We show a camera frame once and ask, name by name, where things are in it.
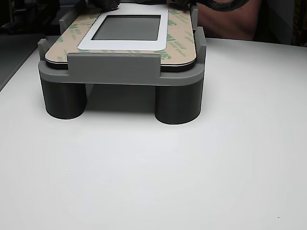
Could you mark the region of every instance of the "gray bracket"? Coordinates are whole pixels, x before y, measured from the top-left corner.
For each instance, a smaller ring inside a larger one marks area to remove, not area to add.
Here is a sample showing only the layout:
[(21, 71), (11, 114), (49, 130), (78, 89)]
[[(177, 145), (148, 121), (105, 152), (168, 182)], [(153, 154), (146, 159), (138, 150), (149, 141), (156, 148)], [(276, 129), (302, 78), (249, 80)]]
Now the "gray bracket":
[(193, 30), (197, 29), (198, 24), (198, 6), (195, 2), (190, 3), (190, 15)]
[(38, 44), (39, 58), (41, 61), (44, 61), (45, 54), (50, 49), (49, 42), (45, 38), (43, 38), (37, 44)]
[(205, 63), (206, 61), (206, 52), (207, 52), (207, 42), (205, 33), (202, 27), (197, 27), (194, 35), (195, 47), (197, 53), (197, 62)]
[(76, 20), (80, 13), (86, 8), (85, 0), (80, 0), (74, 7), (69, 10), (60, 20), (59, 27), (61, 34)]
[(67, 59), (75, 81), (147, 84), (160, 77), (160, 54), (70, 53)]

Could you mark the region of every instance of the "white table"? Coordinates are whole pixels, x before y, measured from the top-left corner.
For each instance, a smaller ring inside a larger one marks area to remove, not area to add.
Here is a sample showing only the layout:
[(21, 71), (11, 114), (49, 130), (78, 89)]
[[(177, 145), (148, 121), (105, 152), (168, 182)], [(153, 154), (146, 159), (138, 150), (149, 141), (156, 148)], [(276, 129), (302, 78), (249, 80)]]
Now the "white table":
[(208, 39), (202, 112), (179, 126), (150, 87), (95, 86), (52, 118), (38, 62), (0, 92), (1, 230), (307, 229), (306, 48)]

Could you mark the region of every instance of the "person's arm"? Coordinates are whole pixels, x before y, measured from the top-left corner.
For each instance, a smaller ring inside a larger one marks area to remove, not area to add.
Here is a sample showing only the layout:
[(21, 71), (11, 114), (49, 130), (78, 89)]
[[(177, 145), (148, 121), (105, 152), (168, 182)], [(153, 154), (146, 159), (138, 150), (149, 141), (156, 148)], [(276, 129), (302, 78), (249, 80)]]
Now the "person's arm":
[(257, 27), (260, 5), (261, 0), (250, 0), (237, 10), (217, 12), (198, 4), (199, 25), (203, 26), (205, 35), (208, 37), (252, 40)]

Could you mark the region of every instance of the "cylindrical foot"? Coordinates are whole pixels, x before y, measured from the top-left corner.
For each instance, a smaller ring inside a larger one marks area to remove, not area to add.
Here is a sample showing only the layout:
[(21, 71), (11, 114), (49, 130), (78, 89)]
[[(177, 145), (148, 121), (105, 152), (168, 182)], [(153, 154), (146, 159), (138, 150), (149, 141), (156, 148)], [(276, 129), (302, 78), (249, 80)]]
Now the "cylindrical foot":
[(191, 85), (156, 86), (155, 117), (178, 125), (194, 120), (201, 112), (203, 78)]
[(87, 103), (85, 84), (54, 83), (41, 79), (47, 112), (59, 119), (80, 116)]

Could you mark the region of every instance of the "black glove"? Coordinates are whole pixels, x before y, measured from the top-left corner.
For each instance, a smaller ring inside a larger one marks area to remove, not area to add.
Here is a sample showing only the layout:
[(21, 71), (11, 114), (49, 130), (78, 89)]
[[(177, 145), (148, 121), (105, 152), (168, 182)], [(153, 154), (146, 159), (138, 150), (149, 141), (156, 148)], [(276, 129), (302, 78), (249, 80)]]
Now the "black glove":
[[(95, 7), (101, 8), (103, 10), (113, 10), (116, 9), (120, 4), (120, 0), (89, 0)], [(179, 6), (187, 6), (191, 2), (197, 2), (203, 4), (215, 11), (228, 12), (234, 11), (242, 6), (244, 6), (249, 0), (232, 0), (230, 2), (216, 2), (214, 0), (173, 0)], [(140, 4), (161, 4), (166, 2), (166, 0), (136, 0), (136, 3)]]

